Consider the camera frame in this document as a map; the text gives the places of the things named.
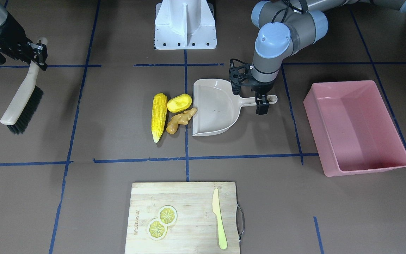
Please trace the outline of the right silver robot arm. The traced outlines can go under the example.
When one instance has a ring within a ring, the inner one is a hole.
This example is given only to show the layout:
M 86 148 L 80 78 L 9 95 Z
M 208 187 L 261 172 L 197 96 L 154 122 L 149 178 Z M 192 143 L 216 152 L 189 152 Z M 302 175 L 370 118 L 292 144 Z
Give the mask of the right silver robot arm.
M 5 56 L 27 64 L 34 62 L 43 71 L 48 67 L 45 63 L 47 40 L 41 38 L 33 42 L 29 39 L 24 28 L 0 3 L 0 65 L 6 63 Z

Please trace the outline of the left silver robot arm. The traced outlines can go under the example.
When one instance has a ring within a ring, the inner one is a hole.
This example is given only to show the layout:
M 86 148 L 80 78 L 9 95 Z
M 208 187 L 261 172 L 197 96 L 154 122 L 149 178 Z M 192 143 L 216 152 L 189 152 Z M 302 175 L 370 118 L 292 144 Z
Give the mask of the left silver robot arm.
M 272 89 L 285 58 L 316 43 L 328 31 L 325 11 L 355 0 L 279 0 L 260 1 L 251 13 L 259 28 L 254 45 L 253 61 L 246 68 L 248 84 L 255 92 L 256 113 L 266 114 L 266 94 Z

